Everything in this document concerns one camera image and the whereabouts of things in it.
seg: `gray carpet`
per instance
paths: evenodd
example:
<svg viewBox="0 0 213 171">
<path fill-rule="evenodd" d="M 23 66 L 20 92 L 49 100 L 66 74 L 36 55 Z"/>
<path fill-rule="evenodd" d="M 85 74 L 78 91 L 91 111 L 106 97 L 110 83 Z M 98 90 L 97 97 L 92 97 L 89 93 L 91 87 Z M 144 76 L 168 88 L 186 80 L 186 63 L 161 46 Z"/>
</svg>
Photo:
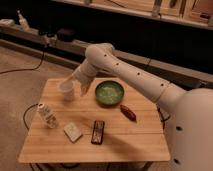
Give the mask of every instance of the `gray carpet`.
<svg viewBox="0 0 213 171">
<path fill-rule="evenodd" d="M 32 68 L 39 59 L 0 47 L 0 72 L 11 69 Z M 59 65 L 44 62 L 36 71 L 13 72 L 0 75 L 0 171 L 30 171 L 28 164 L 18 163 L 27 130 L 23 124 L 24 111 L 38 103 L 45 82 L 49 78 L 66 77 L 72 71 Z M 27 123 L 33 117 L 35 108 L 29 111 Z M 113 163 L 109 171 L 139 170 L 143 163 Z M 66 170 L 59 164 L 42 165 L 46 170 Z M 76 171 L 103 171 L 107 163 L 81 164 Z M 154 163 L 150 170 L 170 170 L 168 162 Z"/>
</svg>

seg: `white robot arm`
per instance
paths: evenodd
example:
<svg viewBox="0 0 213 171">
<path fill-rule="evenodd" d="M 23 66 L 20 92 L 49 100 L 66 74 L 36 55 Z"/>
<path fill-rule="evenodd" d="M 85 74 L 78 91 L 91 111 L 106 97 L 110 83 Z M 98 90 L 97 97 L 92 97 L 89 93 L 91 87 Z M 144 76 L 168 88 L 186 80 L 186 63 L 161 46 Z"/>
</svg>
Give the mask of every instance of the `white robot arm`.
<svg viewBox="0 0 213 171">
<path fill-rule="evenodd" d="M 129 65 L 113 55 L 108 43 L 86 49 L 86 59 L 62 83 L 81 82 L 83 94 L 99 70 L 106 70 L 138 90 L 166 112 L 175 115 L 172 170 L 213 170 L 213 90 L 182 88 L 153 74 Z"/>
</svg>

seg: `sausage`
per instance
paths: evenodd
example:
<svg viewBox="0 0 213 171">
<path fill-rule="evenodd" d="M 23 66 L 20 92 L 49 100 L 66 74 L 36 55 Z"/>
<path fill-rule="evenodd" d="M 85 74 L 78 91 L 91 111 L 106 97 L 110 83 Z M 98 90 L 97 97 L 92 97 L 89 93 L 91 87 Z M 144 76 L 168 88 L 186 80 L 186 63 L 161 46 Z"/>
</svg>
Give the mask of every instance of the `sausage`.
<svg viewBox="0 0 213 171">
<path fill-rule="evenodd" d="M 136 122 L 136 115 L 127 106 L 120 105 L 121 112 L 131 121 Z"/>
</svg>

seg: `green bowl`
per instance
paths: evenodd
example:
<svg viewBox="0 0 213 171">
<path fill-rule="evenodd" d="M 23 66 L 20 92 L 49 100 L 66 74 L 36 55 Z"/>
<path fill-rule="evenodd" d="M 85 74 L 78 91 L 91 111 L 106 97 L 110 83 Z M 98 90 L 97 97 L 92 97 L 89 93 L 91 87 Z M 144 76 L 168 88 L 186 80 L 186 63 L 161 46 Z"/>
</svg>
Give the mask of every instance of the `green bowl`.
<svg viewBox="0 0 213 171">
<path fill-rule="evenodd" d="M 95 89 L 97 101 L 106 106 L 116 105 L 123 99 L 124 88 L 116 81 L 103 81 Z"/>
</svg>

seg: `white cup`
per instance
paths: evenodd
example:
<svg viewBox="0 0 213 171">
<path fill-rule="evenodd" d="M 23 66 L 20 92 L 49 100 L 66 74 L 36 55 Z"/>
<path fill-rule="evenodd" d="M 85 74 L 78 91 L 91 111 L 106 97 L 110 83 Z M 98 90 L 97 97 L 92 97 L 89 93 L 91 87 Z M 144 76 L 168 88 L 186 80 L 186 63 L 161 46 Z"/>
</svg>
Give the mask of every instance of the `white cup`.
<svg viewBox="0 0 213 171">
<path fill-rule="evenodd" d="M 64 100 L 72 101 L 74 99 L 74 88 L 72 81 L 64 81 L 58 85 L 58 90 L 63 94 Z"/>
</svg>

